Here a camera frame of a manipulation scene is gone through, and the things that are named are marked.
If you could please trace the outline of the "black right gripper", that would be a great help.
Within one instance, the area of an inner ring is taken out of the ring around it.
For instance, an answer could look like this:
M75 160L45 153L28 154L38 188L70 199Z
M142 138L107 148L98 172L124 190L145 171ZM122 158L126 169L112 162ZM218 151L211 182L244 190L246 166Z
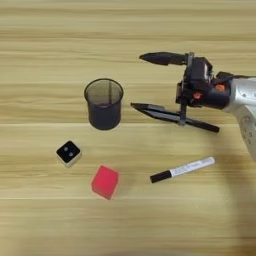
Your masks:
M213 66L205 57L193 53L154 52L140 56L152 64L168 66L185 65L182 80L177 84L176 102L180 105L179 115L166 111L164 107L145 103L131 103L137 111L154 119L178 121L184 125L187 107L209 107L224 109L229 103L230 77L219 79L213 74Z

